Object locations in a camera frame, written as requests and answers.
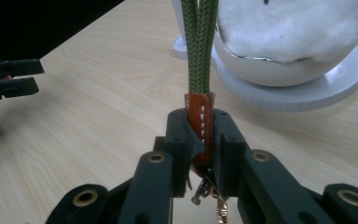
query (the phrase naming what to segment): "brown leather tag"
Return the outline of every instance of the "brown leather tag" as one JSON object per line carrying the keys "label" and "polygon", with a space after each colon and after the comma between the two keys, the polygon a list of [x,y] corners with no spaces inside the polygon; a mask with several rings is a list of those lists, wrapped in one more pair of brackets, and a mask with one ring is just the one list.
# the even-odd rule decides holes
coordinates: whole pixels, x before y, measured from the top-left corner
{"label": "brown leather tag", "polygon": [[205,150],[194,160],[193,166],[207,166],[213,162],[213,102],[214,93],[185,95],[187,122],[205,145]]}

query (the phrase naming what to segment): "braided cord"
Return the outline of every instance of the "braided cord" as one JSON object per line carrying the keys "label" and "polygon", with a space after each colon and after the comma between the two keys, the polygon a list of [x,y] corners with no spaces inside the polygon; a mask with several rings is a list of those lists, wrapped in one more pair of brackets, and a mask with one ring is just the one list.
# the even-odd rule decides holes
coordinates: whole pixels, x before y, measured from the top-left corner
{"label": "braided cord", "polygon": [[190,93],[209,93],[211,51],[218,0],[182,0]]}

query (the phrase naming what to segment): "white fluffy material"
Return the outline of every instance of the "white fluffy material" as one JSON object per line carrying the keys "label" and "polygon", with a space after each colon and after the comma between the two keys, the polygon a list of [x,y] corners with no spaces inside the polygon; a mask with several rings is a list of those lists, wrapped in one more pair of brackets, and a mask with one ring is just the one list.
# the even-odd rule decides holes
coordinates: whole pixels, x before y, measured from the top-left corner
{"label": "white fluffy material", "polygon": [[236,55],[326,62],[358,44],[358,0],[220,0],[218,23]]}

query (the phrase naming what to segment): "white saucer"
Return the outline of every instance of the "white saucer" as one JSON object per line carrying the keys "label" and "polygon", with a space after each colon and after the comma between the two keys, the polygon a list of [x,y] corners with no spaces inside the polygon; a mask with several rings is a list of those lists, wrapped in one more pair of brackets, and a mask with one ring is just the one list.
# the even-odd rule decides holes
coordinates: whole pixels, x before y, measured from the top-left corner
{"label": "white saucer", "polygon": [[[181,46],[180,36],[172,46],[178,58],[186,58],[186,46],[183,41]],[[212,58],[212,65],[231,94],[248,105],[271,111],[302,112],[323,108],[345,99],[358,87],[358,46],[324,76],[291,87],[255,85],[229,71],[214,48]]]}

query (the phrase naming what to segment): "wooden table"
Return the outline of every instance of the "wooden table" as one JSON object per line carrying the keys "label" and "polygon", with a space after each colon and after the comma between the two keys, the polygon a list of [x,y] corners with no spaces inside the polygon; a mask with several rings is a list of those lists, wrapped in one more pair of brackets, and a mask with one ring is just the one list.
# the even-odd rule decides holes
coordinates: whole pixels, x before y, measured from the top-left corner
{"label": "wooden table", "polygon": [[[127,0],[53,50],[35,77],[40,92],[0,101],[0,223],[43,223],[69,190],[112,189],[165,135],[184,106],[187,64],[173,55],[179,34],[171,1]],[[214,69],[215,107],[227,111],[252,148],[275,154],[304,186],[358,187],[358,89],[304,113],[252,108],[223,88]],[[191,176],[193,185],[200,180]],[[174,200],[173,223],[215,223],[215,204]],[[241,223],[229,200],[231,223]]]}

